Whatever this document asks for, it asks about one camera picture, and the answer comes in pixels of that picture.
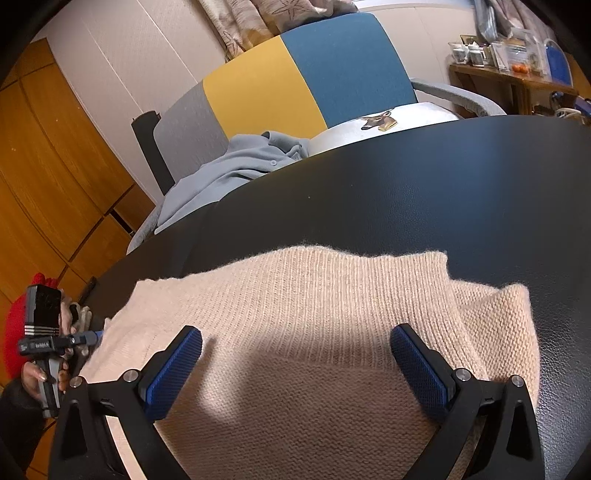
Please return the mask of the left hand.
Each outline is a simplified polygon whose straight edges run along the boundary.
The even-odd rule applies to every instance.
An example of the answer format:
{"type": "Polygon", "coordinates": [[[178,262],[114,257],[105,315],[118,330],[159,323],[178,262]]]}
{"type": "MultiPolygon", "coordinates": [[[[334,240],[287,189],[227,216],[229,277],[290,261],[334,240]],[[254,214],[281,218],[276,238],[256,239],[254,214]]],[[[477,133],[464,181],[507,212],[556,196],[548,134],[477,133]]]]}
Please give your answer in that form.
{"type": "MultiPolygon", "coordinates": [[[[72,302],[69,297],[64,297],[60,304],[60,331],[62,335],[75,334],[81,327],[80,306],[72,302]]],[[[62,362],[57,375],[57,386],[60,392],[65,392],[69,387],[70,370],[68,360],[74,356],[74,349],[69,348],[61,356],[62,362]]],[[[48,382],[46,370],[36,362],[26,362],[21,369],[21,383],[25,391],[35,400],[41,401],[40,386],[48,382]]]]}

